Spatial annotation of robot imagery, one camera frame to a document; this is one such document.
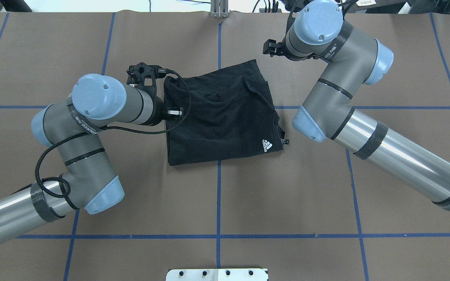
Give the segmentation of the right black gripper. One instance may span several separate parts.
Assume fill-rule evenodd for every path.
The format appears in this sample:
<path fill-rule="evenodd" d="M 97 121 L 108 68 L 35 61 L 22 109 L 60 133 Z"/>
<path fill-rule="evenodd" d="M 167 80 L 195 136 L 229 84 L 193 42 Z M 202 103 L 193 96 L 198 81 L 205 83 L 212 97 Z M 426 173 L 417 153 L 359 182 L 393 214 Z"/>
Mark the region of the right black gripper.
<path fill-rule="evenodd" d="M 288 50 L 285 37 L 282 42 L 277 42 L 275 39 L 267 39 L 263 45 L 263 54 L 269 56 L 283 56 L 293 62 L 298 62 L 300 60 L 300 57 L 297 57 Z"/>

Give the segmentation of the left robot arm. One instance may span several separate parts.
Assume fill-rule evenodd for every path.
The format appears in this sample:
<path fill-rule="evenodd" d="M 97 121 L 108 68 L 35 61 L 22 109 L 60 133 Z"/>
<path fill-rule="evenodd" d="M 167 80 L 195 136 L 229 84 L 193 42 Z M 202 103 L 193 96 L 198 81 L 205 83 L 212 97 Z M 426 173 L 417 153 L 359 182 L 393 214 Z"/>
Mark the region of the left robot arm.
<path fill-rule="evenodd" d="M 47 106 L 31 123 L 34 137 L 46 147 L 34 170 L 35 181 L 0 200 L 0 244 L 69 213 L 94 215 L 125 195 L 99 134 L 130 128 L 113 122 L 155 126 L 162 120 L 182 123 L 191 105 L 168 107 L 153 83 L 130 73 L 127 85 L 107 75 L 79 78 L 66 100 Z"/>

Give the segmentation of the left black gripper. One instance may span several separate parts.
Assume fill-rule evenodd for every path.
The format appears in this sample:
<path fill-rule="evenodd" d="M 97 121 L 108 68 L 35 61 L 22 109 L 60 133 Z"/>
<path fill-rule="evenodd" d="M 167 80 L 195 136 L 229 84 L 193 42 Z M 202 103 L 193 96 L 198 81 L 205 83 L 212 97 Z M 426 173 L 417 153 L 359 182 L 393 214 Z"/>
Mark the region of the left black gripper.
<path fill-rule="evenodd" d="M 164 120 L 166 114 L 167 119 L 182 119 L 184 109 L 182 107 L 166 107 L 161 98 L 155 96 L 152 98 L 152 114 L 147 120 L 147 126 L 156 126 Z"/>

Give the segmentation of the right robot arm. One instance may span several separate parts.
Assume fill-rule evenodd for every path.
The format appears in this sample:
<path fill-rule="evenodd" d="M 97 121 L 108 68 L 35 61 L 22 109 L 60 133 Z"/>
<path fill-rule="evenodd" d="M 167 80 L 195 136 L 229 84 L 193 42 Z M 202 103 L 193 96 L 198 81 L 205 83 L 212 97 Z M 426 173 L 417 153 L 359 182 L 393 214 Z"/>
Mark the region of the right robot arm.
<path fill-rule="evenodd" d="M 420 16 L 427 30 L 414 32 L 414 16 L 392 16 L 380 34 L 347 20 L 351 1 L 296 0 L 282 41 L 267 40 L 264 54 L 293 62 L 326 63 L 298 107 L 292 125 L 315 142 L 330 139 L 409 184 L 450 214 L 450 162 L 416 144 L 352 104 L 370 98 L 369 108 L 402 112 L 444 97 L 450 71 L 439 41 L 435 14 Z"/>

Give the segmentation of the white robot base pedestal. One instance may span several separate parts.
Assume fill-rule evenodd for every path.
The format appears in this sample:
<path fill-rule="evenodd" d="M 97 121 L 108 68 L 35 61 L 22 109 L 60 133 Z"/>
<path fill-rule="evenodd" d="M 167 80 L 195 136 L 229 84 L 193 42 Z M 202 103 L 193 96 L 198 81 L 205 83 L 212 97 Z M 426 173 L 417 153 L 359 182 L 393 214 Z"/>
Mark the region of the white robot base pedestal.
<path fill-rule="evenodd" d="M 166 274 L 166 281 L 268 281 L 267 269 L 173 269 Z"/>

